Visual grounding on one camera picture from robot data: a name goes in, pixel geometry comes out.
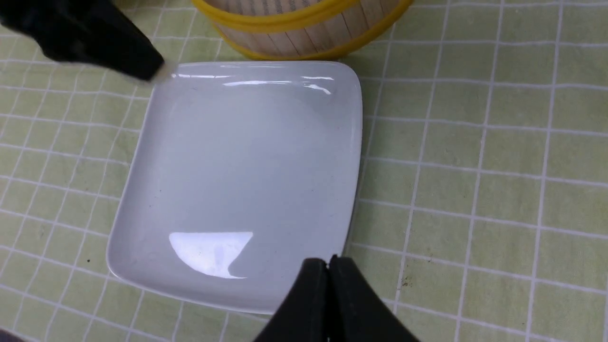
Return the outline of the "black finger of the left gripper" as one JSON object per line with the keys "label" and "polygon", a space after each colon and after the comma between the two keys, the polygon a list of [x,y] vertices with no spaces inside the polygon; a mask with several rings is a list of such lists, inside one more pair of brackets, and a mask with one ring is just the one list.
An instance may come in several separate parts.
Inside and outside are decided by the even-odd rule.
{"label": "black finger of the left gripper", "polygon": [[93,65],[153,82],[166,61],[111,0],[3,0],[1,25],[59,63]]}

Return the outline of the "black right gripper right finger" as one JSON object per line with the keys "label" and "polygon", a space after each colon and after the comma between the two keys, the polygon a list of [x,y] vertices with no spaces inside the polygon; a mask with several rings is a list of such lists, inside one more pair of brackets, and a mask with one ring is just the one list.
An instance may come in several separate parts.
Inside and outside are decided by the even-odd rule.
{"label": "black right gripper right finger", "polygon": [[418,342],[363,277],[354,260],[333,256],[329,342]]}

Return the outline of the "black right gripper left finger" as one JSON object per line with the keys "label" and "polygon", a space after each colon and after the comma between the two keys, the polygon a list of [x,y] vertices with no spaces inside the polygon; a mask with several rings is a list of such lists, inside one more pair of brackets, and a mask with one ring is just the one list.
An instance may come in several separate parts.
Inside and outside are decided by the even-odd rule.
{"label": "black right gripper left finger", "polygon": [[327,264],[306,258],[296,280],[276,313],[256,337],[256,342],[325,342]]}

